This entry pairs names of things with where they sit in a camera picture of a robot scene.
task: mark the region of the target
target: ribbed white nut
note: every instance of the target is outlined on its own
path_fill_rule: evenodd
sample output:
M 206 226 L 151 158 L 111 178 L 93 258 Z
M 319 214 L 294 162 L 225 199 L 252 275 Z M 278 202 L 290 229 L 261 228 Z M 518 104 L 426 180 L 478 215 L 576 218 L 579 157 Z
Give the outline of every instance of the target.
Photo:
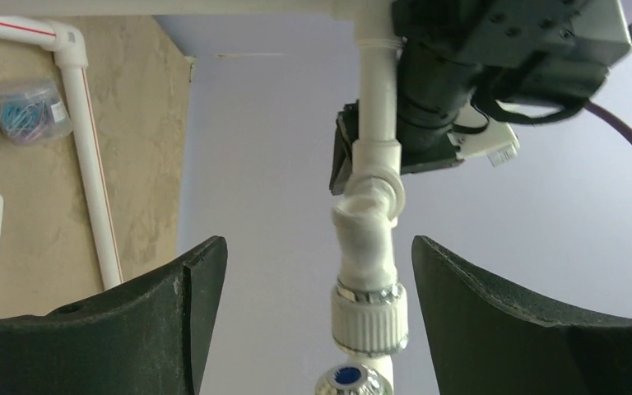
M 390 356 L 408 343 L 406 289 L 396 284 L 384 298 L 336 286 L 331 293 L 332 335 L 344 352 L 357 356 Z

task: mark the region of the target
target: plastic container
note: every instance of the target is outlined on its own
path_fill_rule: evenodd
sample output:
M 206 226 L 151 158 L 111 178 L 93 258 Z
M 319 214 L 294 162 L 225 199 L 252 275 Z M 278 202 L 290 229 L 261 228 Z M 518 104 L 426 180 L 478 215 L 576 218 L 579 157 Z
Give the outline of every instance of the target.
M 72 132 L 72 120 L 50 79 L 0 82 L 0 127 L 20 146 L 52 141 Z

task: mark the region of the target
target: sticker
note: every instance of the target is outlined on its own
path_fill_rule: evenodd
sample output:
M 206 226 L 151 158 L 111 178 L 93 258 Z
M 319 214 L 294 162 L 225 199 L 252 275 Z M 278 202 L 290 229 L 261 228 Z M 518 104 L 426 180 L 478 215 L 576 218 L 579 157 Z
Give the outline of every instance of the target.
M 67 109 L 64 108 L 64 103 L 61 101 L 53 104 L 50 109 L 52 109 L 52 118 L 54 118 L 55 123 L 60 123 L 67 117 Z

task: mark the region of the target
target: blue circle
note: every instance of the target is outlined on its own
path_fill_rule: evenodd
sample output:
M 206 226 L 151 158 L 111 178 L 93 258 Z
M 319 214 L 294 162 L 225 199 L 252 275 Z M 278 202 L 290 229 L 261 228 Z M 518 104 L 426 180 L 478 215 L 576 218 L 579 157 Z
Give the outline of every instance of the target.
M 336 370 L 333 379 L 340 385 L 350 385 L 357 383 L 362 377 L 362 372 L 354 366 L 346 366 Z

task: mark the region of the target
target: white wall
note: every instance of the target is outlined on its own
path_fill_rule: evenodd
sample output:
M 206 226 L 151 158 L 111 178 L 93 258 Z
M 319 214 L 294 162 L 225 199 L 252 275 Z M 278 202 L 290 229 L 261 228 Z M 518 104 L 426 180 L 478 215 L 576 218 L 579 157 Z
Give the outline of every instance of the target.
M 223 52 L 282 19 L 269 21 L 245 21 L 251 27 Z M 330 27 L 350 39 L 349 26 Z M 285 48 L 276 46 L 250 50 Z M 357 95 L 357 59 L 340 49 L 282 52 L 203 57 L 193 83 L 179 247 L 219 234 L 230 251 L 203 395 L 312 393 L 343 359 L 329 332 L 338 250 L 328 176 L 336 112 Z M 632 56 L 597 102 L 632 125 Z M 589 114 L 517 132 L 520 157 L 498 169 L 476 160 L 404 177 L 396 247 L 411 341 L 395 359 L 397 393 L 437 393 L 411 272 L 414 235 L 558 300 L 632 317 L 632 149 Z

